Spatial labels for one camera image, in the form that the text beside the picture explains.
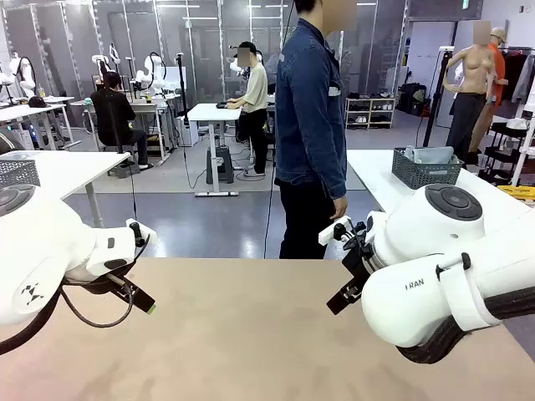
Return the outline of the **person's right hand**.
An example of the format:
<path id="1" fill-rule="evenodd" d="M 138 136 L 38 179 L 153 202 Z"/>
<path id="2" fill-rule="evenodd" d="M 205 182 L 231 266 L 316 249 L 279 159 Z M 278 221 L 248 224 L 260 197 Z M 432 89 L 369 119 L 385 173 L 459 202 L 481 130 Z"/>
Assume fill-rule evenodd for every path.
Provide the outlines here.
<path id="1" fill-rule="evenodd" d="M 334 214 L 330 217 L 330 219 L 338 220 L 339 218 L 343 217 L 347 211 L 347 208 L 348 208 L 347 196 L 344 195 L 342 197 L 334 199 L 333 204 L 334 204 Z"/>

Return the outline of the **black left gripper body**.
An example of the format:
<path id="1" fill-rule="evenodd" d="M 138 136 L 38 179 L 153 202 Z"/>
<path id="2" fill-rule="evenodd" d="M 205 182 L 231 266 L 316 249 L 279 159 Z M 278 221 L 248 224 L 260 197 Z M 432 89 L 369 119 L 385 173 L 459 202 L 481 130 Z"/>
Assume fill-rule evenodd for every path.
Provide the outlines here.
<path id="1" fill-rule="evenodd" d="M 122 276 L 106 273 L 92 282 L 82 282 L 72 278 L 64 277 L 62 284 L 71 287 L 82 287 L 94 295 L 104 295 L 114 293 L 115 295 L 132 295 L 132 286 Z"/>

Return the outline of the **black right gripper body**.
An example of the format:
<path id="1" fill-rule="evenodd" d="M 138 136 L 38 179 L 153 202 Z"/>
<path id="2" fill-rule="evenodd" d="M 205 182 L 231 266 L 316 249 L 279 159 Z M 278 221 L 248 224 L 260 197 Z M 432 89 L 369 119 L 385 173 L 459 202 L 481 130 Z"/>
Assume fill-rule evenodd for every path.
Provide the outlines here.
<path id="1" fill-rule="evenodd" d="M 375 259 L 373 247 L 365 241 L 365 234 L 358 233 L 343 246 L 347 251 L 342 264 L 353 276 L 346 284 L 344 292 L 362 292 L 364 284 L 369 277 L 380 269 L 380 264 Z"/>

